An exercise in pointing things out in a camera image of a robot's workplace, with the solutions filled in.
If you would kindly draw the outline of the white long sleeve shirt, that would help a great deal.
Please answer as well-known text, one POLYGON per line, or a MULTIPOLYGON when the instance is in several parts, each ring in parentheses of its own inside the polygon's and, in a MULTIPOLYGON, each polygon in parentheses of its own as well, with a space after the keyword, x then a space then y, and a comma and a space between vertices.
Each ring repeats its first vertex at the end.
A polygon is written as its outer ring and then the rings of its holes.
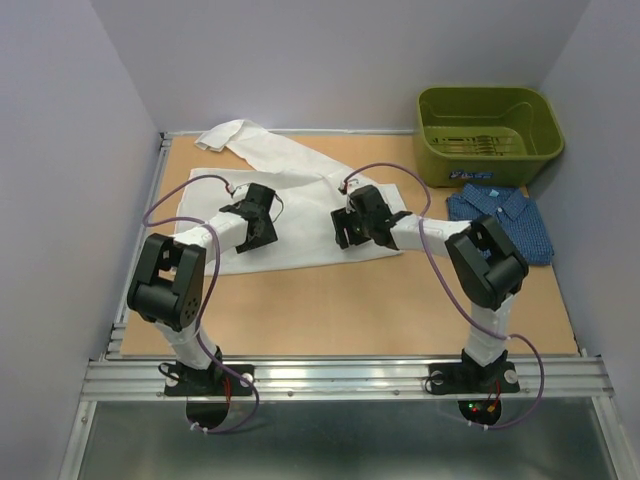
POLYGON ((276 242, 239 254, 225 251, 221 261, 209 252, 206 275, 223 275, 317 267, 392 256, 390 249, 373 242, 341 249, 335 242, 331 213, 344 207, 339 183, 351 167, 288 137, 274 134, 249 120, 219 124, 202 134, 197 148, 230 151, 244 160, 247 169, 195 168, 190 172, 177 214, 177 235, 190 229, 189 217, 208 220, 232 202, 223 183, 235 187, 242 198, 251 183, 272 188, 278 198, 271 209, 278 236, 276 242))

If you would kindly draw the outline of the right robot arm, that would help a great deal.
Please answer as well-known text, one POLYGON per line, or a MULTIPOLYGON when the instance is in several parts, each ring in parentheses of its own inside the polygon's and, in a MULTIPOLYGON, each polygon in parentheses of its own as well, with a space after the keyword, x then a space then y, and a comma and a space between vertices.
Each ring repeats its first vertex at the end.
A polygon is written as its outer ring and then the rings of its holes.
POLYGON ((359 213, 343 207, 331 213, 341 249, 369 241, 395 251, 423 250, 454 306, 470 324, 460 366, 463 384, 482 390, 496 378, 494 362, 505 351, 513 303, 529 267, 491 216, 474 221, 442 221, 383 206, 359 213), (451 261, 458 282, 471 302, 465 311, 444 279, 434 257, 451 261))

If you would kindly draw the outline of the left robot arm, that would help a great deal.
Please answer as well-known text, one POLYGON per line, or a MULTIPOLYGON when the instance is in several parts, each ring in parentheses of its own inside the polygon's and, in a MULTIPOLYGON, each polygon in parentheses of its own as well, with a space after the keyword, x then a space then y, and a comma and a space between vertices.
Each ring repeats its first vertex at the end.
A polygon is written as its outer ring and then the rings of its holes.
POLYGON ((277 194, 252 184, 246 197, 204 221, 182 217, 193 228, 175 236, 152 234, 145 240, 127 292, 127 306, 163 334, 177 363, 189 368, 188 382, 199 393, 215 392, 222 382, 218 347, 201 333, 205 267, 221 267, 228 250, 245 253, 278 240, 271 208, 277 194))

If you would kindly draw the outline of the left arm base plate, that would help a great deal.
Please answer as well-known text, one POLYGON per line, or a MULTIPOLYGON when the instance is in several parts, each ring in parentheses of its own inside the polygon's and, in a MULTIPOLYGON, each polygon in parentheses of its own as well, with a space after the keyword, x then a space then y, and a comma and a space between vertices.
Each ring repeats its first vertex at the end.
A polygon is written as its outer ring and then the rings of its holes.
POLYGON ((224 372, 212 364, 206 370, 196 370, 180 362, 162 362, 158 371, 165 378, 164 395, 168 397, 251 397, 251 387, 246 380, 253 377, 254 366, 232 365, 231 369, 243 377, 224 372))

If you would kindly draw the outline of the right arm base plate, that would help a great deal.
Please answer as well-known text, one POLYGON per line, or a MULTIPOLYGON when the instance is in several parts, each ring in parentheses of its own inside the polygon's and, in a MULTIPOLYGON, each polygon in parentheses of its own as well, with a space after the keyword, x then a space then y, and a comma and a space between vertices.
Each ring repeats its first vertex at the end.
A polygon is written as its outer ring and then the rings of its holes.
POLYGON ((515 371, 511 362, 497 367, 477 367, 462 362, 430 365, 425 390, 433 395, 466 395, 489 393, 518 393, 517 376, 507 379, 505 373, 515 371))

